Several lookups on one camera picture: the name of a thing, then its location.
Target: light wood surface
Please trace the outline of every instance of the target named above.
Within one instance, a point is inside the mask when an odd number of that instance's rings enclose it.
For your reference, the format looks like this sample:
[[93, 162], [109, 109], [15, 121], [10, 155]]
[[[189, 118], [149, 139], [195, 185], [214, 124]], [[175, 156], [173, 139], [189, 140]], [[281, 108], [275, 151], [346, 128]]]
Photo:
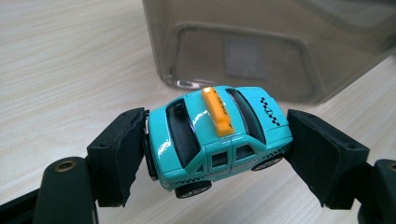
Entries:
[[[396, 160], [395, 72], [390, 56], [324, 104], [280, 104], [357, 139], [371, 164]], [[121, 112], [183, 93], [156, 74], [141, 1], [0, 2], [0, 204], [37, 189], [52, 162], [85, 157]], [[321, 208], [286, 161], [178, 200], [143, 161], [125, 208], [98, 213], [101, 223], [357, 223], [359, 206]]]

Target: toy car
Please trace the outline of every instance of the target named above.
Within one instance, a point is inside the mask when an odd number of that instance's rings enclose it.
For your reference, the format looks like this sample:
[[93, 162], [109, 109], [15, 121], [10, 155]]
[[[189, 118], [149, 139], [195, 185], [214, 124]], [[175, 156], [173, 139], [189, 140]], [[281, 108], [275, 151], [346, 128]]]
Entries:
[[148, 114], [146, 160], [178, 198], [206, 191], [212, 181], [259, 171], [283, 157], [292, 141], [288, 121], [262, 88], [209, 87]]

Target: car windshield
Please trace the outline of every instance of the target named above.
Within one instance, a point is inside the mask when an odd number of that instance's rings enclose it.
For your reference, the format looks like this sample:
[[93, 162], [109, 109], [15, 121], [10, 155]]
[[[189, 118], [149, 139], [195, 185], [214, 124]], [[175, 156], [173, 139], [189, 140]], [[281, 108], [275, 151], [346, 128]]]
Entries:
[[166, 108], [166, 117], [178, 159], [184, 168], [200, 151], [184, 100], [169, 105]]
[[247, 134], [266, 144], [259, 119], [245, 97], [239, 91], [234, 89], [228, 89], [226, 91], [235, 102], [236, 107], [241, 114]]

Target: black window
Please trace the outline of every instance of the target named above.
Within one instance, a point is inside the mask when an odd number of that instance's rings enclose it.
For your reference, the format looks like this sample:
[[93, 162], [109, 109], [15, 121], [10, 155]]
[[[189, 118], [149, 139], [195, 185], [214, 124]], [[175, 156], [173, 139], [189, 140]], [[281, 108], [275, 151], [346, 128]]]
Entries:
[[254, 150], [250, 145], [244, 145], [236, 149], [236, 159], [241, 160], [248, 156], [254, 155]]
[[265, 137], [262, 132], [262, 126], [260, 125], [259, 119], [257, 118], [256, 113], [254, 113], [248, 101], [237, 90], [228, 89], [227, 92], [235, 102], [236, 107], [238, 107], [239, 113], [241, 114], [242, 120], [244, 121], [247, 134], [266, 144]]
[[169, 105], [166, 108], [166, 117], [178, 159], [184, 168], [200, 151], [184, 100]]
[[221, 166], [227, 164], [227, 152], [221, 152], [212, 156], [212, 166]]

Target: car wheel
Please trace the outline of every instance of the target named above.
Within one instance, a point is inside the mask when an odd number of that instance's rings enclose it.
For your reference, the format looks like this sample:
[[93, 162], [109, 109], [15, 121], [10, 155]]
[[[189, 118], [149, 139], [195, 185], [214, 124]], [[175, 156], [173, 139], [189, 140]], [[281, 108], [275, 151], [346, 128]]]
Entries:
[[272, 158], [270, 160], [267, 161], [262, 161], [259, 164], [255, 165], [253, 168], [251, 168], [251, 171], [260, 171], [263, 169], [266, 169], [272, 165], [277, 164], [278, 162], [280, 162], [283, 159], [283, 157], [279, 156], [276, 158]]
[[210, 181], [190, 183], [188, 185], [184, 185], [175, 189], [175, 194], [176, 197], [179, 199], [190, 198], [194, 195], [207, 191], [211, 187], [212, 187], [212, 182]]

